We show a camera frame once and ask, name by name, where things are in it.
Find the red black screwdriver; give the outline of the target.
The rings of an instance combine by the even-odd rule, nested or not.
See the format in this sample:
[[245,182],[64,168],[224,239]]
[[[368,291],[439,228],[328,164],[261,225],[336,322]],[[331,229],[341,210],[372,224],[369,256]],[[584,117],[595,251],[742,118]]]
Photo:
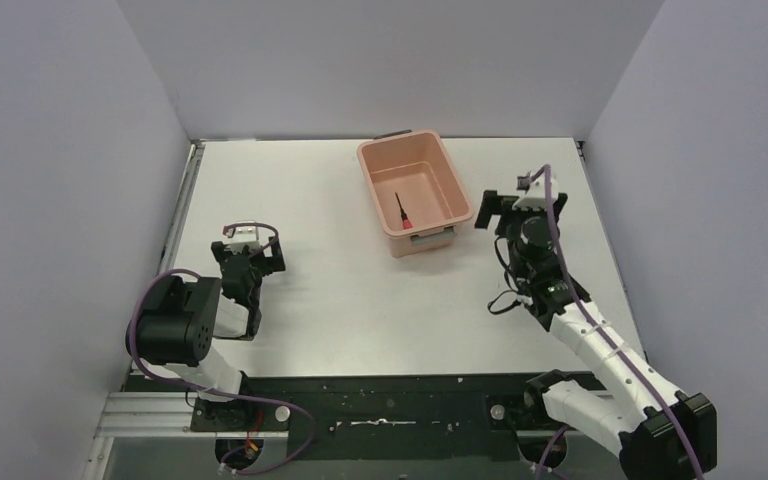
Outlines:
[[404,207],[402,205],[401,198],[400,198],[399,194],[397,192],[395,192],[394,196],[396,198],[398,209],[399,209],[399,215],[400,215],[402,229],[403,230],[412,229],[413,228],[413,224],[412,224],[412,222],[410,220],[409,215],[407,214],[407,212],[405,211],[405,209],[404,209]]

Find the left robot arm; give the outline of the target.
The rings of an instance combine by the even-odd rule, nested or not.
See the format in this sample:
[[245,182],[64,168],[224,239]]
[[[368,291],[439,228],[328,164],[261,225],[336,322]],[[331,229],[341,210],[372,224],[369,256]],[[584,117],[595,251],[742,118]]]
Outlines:
[[220,274],[194,281],[183,270],[165,273],[139,301],[125,334],[129,354],[144,364],[166,367],[195,392],[197,414],[230,430],[248,430],[261,417],[248,400],[247,375],[214,347],[216,339],[251,341],[262,321],[265,277],[286,264],[277,236],[261,244],[256,235],[215,241],[211,253]]

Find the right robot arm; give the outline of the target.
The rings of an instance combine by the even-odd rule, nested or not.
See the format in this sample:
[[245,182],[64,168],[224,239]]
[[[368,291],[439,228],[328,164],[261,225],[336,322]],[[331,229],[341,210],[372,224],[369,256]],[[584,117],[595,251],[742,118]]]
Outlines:
[[718,464],[717,411],[659,374],[600,313],[557,254],[564,193],[482,194],[475,226],[493,217],[495,249],[514,307],[522,306],[610,393],[605,400],[553,370],[531,380],[527,405],[613,454],[628,479],[699,479]]

